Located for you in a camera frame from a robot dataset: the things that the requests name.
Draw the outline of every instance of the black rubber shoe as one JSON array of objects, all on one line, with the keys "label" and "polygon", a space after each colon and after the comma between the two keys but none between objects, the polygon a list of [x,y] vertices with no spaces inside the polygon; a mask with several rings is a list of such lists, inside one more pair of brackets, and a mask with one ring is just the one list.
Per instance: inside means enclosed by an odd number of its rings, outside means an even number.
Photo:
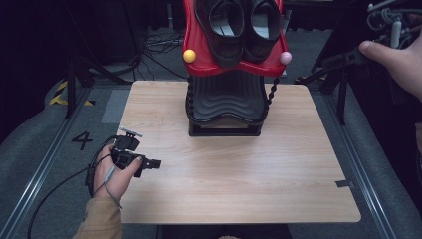
[{"label": "black rubber shoe", "polygon": [[195,0],[195,15],[221,68],[233,68],[243,55],[244,10],[241,0]]},{"label": "black rubber shoe", "polygon": [[282,16],[274,0],[245,0],[243,59],[262,63],[270,56],[282,31]]}]

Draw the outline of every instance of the gray carpet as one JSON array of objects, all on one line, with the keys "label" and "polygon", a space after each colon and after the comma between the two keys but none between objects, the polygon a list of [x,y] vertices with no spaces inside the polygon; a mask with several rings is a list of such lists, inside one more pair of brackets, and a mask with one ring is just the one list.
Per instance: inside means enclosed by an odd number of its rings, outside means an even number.
[{"label": "gray carpet", "polygon": [[[282,84],[292,84],[297,77],[311,73],[312,65],[329,34],[330,31],[287,32],[293,60],[287,68],[287,75],[282,79]],[[180,52],[179,47],[166,54],[156,54],[154,59],[176,74],[186,76]],[[144,63],[139,66],[139,71],[134,72],[134,76],[133,73],[128,73],[122,77],[132,81],[133,79],[151,79],[153,75],[157,81],[184,81],[183,78],[169,73],[148,58],[142,59]],[[115,64],[108,68],[115,70],[123,67],[124,64]],[[48,105],[57,86],[54,86],[46,95],[45,110],[23,123],[0,145],[0,156],[5,160],[3,166],[0,167],[0,225],[6,224],[25,186],[49,149],[56,132],[64,123],[66,106]],[[318,83],[310,84],[316,108],[345,177],[356,185],[351,191],[362,219],[358,223],[290,224],[291,233],[295,239],[380,238],[373,214],[351,167],[346,145],[342,143],[335,124],[336,119],[329,113],[326,98],[335,100],[336,94],[322,96],[318,91],[313,90],[317,86]],[[95,105],[81,107],[77,112],[75,120],[72,121],[64,136],[63,143],[58,147],[53,166],[45,181],[42,182],[40,191],[29,211],[24,213],[24,219],[17,226],[14,238],[26,238],[30,216],[42,197],[60,181],[87,166],[101,143],[116,133],[128,93],[128,86],[117,86],[108,79],[97,79],[97,83],[86,98],[86,100],[95,101]],[[345,120],[345,130],[348,131],[370,176],[397,238],[422,238],[421,219],[389,165],[351,89],[348,90],[347,95]],[[82,144],[72,139],[85,131],[90,134],[89,138],[93,141],[87,142],[81,150]],[[48,198],[38,213],[33,227],[33,238],[70,238],[75,233],[89,199],[87,189],[84,187],[84,179],[85,175],[82,173]],[[156,229],[156,225],[124,225],[124,238],[156,238]]]}]

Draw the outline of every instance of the handheld controller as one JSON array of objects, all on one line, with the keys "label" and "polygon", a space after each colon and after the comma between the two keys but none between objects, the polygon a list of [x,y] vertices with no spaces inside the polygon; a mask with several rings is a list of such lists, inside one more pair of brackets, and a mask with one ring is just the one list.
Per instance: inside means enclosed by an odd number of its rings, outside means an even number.
[{"label": "handheld controller", "polygon": [[130,131],[124,127],[121,127],[120,130],[125,131],[126,136],[118,137],[114,143],[114,148],[111,151],[112,161],[117,167],[119,167],[121,170],[125,170],[138,157],[142,159],[142,165],[134,177],[140,177],[144,169],[160,167],[161,160],[149,159],[145,155],[134,153],[134,151],[139,146],[139,140],[137,140],[135,137],[137,135],[142,136],[141,134]]},{"label": "handheld controller", "polygon": [[[142,134],[128,130],[124,127],[121,127],[120,130],[125,131],[126,135],[117,135],[110,138],[115,138],[114,148],[111,150],[111,158],[118,168],[120,168],[121,170],[125,170],[138,157],[142,159],[142,165],[140,166],[139,170],[134,174],[134,177],[141,177],[144,169],[159,168],[161,166],[161,160],[149,159],[145,155],[134,152],[139,146],[139,140],[135,137],[142,137]],[[96,159],[102,148],[99,149],[99,151],[94,156],[93,161],[89,165],[87,176],[85,179],[85,186],[88,187],[88,192],[91,197],[93,197],[94,193],[94,175],[96,173],[97,167]]]}]

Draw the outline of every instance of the sleeve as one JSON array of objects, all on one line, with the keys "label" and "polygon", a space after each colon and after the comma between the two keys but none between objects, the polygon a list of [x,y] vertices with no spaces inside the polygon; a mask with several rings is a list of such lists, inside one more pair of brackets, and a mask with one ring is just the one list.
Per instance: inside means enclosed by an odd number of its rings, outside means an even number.
[{"label": "sleeve", "polygon": [[419,152],[422,153],[422,122],[415,124],[416,126],[416,143],[418,144]]},{"label": "sleeve", "polygon": [[85,219],[73,238],[122,238],[120,208],[111,197],[96,197],[87,203]]}]

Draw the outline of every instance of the yellow ball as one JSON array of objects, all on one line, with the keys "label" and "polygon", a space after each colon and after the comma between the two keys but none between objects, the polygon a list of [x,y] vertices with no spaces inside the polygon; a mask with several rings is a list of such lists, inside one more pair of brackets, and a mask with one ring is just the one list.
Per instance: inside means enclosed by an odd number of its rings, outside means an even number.
[{"label": "yellow ball", "polygon": [[192,50],[186,50],[183,53],[183,60],[187,63],[193,63],[196,59],[196,53]]}]

